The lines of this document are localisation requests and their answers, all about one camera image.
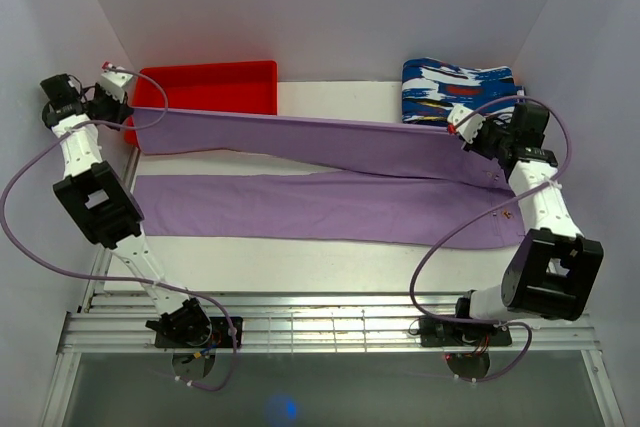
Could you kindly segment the blue patterned folded trousers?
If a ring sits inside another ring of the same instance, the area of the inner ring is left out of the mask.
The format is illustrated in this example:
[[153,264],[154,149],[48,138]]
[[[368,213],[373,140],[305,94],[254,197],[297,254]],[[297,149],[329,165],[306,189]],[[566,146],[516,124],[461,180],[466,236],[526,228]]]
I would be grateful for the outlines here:
[[486,103],[491,105],[484,115],[504,118],[513,110],[513,97],[524,93],[506,66],[468,68],[432,58],[410,59],[402,68],[401,120],[444,127],[454,107],[474,110]]

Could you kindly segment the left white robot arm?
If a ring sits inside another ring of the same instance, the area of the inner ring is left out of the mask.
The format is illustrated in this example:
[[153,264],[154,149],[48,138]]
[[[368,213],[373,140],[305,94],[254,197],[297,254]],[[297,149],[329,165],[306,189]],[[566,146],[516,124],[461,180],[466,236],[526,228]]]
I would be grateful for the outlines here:
[[87,89],[69,74],[40,83],[48,98],[42,121],[61,140],[64,174],[53,192],[86,239],[109,250],[128,267],[151,298],[159,318],[147,327],[181,346],[199,347],[212,323],[199,301],[168,289],[165,271],[151,253],[143,213],[111,165],[102,158],[96,121],[118,129],[133,114],[127,84],[133,75],[108,63]]

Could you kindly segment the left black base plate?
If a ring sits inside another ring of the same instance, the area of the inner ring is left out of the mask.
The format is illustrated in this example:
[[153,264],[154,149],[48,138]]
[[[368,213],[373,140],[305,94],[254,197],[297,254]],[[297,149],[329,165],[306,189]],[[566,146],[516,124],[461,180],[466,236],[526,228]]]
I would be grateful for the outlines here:
[[212,333],[208,339],[201,345],[191,345],[184,342],[172,341],[163,335],[156,333],[153,346],[156,348],[177,349],[177,348],[191,348],[191,349],[206,349],[206,348],[232,348],[231,331],[226,319],[224,317],[211,317]]

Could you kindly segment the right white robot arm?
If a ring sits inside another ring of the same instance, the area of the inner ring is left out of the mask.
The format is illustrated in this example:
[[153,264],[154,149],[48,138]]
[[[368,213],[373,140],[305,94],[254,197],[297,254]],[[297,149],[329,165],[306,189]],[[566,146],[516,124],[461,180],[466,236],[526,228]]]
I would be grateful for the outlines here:
[[604,250],[583,235],[567,209],[556,180],[556,156],[543,146],[549,117],[546,108],[529,102],[517,103],[505,123],[467,107],[455,107],[447,117],[465,150],[497,161],[518,199],[525,229],[500,284],[457,301],[451,329],[464,344],[483,337],[487,321],[574,321],[596,280]]

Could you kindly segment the red plastic tray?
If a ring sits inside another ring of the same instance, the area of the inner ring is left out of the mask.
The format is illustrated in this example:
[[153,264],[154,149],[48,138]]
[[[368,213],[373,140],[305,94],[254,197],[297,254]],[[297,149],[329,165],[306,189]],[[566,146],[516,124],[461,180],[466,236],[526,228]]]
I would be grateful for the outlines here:
[[147,67],[141,73],[164,89],[172,109],[278,113],[278,72],[273,60]]

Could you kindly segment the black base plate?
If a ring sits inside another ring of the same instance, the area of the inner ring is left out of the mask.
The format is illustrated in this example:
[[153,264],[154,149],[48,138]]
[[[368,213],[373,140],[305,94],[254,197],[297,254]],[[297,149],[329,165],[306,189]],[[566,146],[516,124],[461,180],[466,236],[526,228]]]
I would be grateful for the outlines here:
[[508,347],[512,337],[507,328],[484,324],[463,324],[419,318],[418,335],[422,347]]
[[224,317],[211,317],[212,333],[208,339],[201,345],[191,345],[184,342],[172,341],[163,335],[156,333],[153,346],[156,348],[177,349],[177,348],[191,348],[191,349],[206,349],[206,348],[232,348],[231,331],[226,319]]

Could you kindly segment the purple trousers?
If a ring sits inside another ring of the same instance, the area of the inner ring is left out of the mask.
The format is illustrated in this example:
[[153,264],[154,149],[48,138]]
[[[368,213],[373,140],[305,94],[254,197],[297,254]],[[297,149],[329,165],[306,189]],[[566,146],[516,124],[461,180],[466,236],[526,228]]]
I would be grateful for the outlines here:
[[443,130],[400,124],[172,111],[135,113],[147,155],[212,150],[313,164],[313,174],[148,174],[134,195],[150,236],[431,245],[518,244],[522,216],[498,165]]

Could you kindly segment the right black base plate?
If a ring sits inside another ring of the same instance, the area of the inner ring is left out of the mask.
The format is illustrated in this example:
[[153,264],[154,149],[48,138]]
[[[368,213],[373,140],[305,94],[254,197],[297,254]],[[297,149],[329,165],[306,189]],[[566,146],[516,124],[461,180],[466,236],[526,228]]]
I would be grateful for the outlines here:
[[484,324],[463,324],[419,318],[418,335],[422,347],[508,347],[512,337],[507,328]]

